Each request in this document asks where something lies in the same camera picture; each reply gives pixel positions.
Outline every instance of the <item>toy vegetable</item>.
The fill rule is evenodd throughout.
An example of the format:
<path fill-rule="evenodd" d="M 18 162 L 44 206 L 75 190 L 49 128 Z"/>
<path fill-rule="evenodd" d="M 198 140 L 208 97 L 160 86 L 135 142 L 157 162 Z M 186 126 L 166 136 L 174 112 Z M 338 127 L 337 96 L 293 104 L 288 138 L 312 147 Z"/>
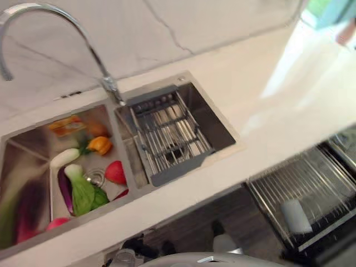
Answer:
<path fill-rule="evenodd" d="M 119 160 L 112 162 L 105 171 L 105 178 L 119 185 L 126 185 L 125 173 Z"/>
<path fill-rule="evenodd" d="M 72 184 L 73 213 L 81 216 L 109 202 L 106 193 L 92 185 L 83 177 L 80 165 L 70 164 L 65 167 L 65 174 Z"/>
<path fill-rule="evenodd" d="M 50 163 L 51 168 L 60 168 L 73 160 L 76 160 L 80 156 L 79 149 L 67 149 L 64 150 L 62 153 L 59 153 L 55 156 Z"/>
<path fill-rule="evenodd" d="M 46 231 L 49 231 L 49 230 L 52 230 L 62 224 L 65 224 L 67 222 L 69 222 L 71 219 L 69 218 L 56 218 L 54 219 L 53 221 L 50 222 L 50 224 L 48 224 L 47 228 L 46 228 Z"/>
<path fill-rule="evenodd" d="M 112 143 L 109 138 L 99 136 L 91 140 L 87 148 L 98 152 L 100 155 L 105 155 L 111 147 Z"/>

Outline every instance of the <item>dish rack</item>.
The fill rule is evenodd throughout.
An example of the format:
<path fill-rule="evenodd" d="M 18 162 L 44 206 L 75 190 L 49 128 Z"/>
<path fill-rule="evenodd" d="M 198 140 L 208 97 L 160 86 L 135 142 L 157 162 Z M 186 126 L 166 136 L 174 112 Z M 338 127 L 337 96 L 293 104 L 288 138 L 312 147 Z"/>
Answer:
<path fill-rule="evenodd" d="M 304 256 L 310 246 L 356 215 L 355 179 L 316 147 L 249 179 L 247 186 L 285 246 Z M 295 199 L 312 233 L 289 231 L 281 205 Z"/>
<path fill-rule="evenodd" d="M 177 91 L 130 106 L 147 177 L 160 186 L 200 166 L 214 152 Z"/>
<path fill-rule="evenodd" d="M 356 174 L 356 126 L 334 135 L 327 144 Z"/>

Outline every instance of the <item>dishwasher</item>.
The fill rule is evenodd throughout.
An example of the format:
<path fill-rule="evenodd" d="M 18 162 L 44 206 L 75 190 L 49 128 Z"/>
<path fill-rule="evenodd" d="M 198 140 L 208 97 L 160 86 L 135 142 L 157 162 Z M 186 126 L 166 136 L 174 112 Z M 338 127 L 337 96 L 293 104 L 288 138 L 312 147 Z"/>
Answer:
<path fill-rule="evenodd" d="M 283 243 L 282 258 L 303 266 L 356 264 L 356 126 L 245 186 Z M 293 224 L 306 230 L 295 231 Z"/>

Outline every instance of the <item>marble backsplash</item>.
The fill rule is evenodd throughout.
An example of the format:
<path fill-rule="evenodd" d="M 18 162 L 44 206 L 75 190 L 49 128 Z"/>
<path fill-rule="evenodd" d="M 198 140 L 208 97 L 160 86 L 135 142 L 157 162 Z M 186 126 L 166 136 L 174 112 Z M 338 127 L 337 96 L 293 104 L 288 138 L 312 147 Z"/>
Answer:
<path fill-rule="evenodd" d="M 3 0 L 0 9 L 23 2 Z M 114 78 L 123 78 L 285 27 L 299 15 L 304 1 L 47 2 L 76 17 Z M 100 76 L 75 29 L 43 12 L 15 20 L 3 52 L 15 79 L 0 81 L 0 120 L 95 86 Z"/>

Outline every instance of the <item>faucet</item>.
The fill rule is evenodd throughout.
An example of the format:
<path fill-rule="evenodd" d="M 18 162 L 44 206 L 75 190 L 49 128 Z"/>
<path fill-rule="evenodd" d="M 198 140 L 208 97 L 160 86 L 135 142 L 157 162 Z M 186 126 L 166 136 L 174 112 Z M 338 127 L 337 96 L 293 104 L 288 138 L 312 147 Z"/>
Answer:
<path fill-rule="evenodd" d="M 10 70 L 7 68 L 5 59 L 4 59 L 4 54 L 3 54 L 3 39 L 6 34 L 6 30 L 10 23 L 19 17 L 20 15 L 30 12 L 30 11 L 45 11 L 49 12 L 52 14 L 55 14 L 67 21 L 71 25 L 74 26 L 74 28 L 78 31 L 78 33 L 83 37 L 85 40 L 85 44 L 87 48 L 89 49 L 91 55 L 93 56 L 95 62 L 99 66 L 100 71 L 102 72 L 103 77 L 99 79 L 100 84 L 102 87 L 112 94 L 114 96 L 114 99 L 122 106 L 125 105 L 125 102 L 121 98 L 120 92 L 117 88 L 117 84 L 115 80 L 112 78 L 112 76 L 109 74 L 107 71 L 106 67 L 104 66 L 101 58 L 99 57 L 98 53 L 94 49 L 92 42 L 90 41 L 87 32 L 85 29 L 79 24 L 79 22 L 73 18 L 70 14 L 68 14 L 66 11 L 53 6 L 51 4 L 47 3 L 23 3 L 23 4 L 17 4 L 15 6 L 11 6 L 8 9 L 5 9 L 0 13 L 0 73 L 4 80 L 6 81 L 11 81 L 13 80 L 13 76 L 10 72 Z"/>

